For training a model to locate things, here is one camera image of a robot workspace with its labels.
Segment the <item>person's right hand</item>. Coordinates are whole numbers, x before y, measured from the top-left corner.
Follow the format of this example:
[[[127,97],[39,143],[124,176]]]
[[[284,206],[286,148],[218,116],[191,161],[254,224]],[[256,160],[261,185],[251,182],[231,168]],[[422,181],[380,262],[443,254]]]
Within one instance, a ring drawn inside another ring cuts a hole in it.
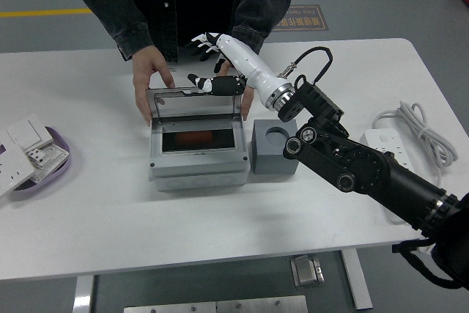
[[[147,99],[147,90],[152,75],[157,73],[167,88],[175,88],[174,79],[163,54],[153,45],[137,51],[132,56],[132,63],[136,107],[146,124],[150,125],[152,112]]]

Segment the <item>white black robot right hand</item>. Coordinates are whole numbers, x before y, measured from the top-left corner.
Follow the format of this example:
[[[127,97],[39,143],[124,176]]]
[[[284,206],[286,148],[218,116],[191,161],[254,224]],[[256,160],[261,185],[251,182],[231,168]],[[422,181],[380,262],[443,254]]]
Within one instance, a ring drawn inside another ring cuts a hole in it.
[[[235,96],[244,93],[247,86],[259,93],[262,104],[270,110],[279,110],[295,90],[288,80],[276,76],[249,46],[227,34],[205,32],[191,40],[207,55],[222,53],[239,76],[202,78],[194,74],[188,79],[206,95]]]

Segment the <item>person's left hand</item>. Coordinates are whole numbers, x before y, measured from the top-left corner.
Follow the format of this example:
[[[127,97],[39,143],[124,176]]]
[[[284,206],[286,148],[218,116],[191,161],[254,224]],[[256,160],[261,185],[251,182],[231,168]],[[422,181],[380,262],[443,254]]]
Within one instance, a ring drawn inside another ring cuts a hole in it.
[[[219,63],[220,67],[217,76],[226,76],[229,73],[229,70],[233,68],[233,65],[225,59],[222,59]],[[254,101],[254,95],[254,89],[247,86],[244,90],[240,106],[240,113],[244,121],[248,119],[248,114]]]

